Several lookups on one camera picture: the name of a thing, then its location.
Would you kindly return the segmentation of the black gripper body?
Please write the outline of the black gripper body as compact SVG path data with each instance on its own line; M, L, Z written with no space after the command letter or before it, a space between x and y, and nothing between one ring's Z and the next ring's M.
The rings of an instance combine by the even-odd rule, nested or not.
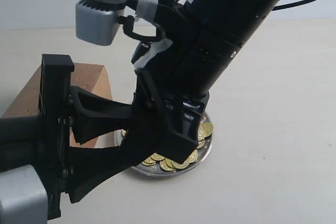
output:
M153 24L156 36L136 36L137 85L118 163L137 165L153 153L182 163L197 146L209 99L210 33L191 3L134 1L136 16Z

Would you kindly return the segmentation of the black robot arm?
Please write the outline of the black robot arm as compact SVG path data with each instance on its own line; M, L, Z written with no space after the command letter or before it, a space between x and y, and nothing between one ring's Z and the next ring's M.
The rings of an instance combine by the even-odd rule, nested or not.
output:
M137 40L131 104L72 87L72 132L83 144L124 129L120 146L72 148L72 203L154 153L183 163L198 145L211 86L279 0L80 0L76 35L108 46L119 27Z

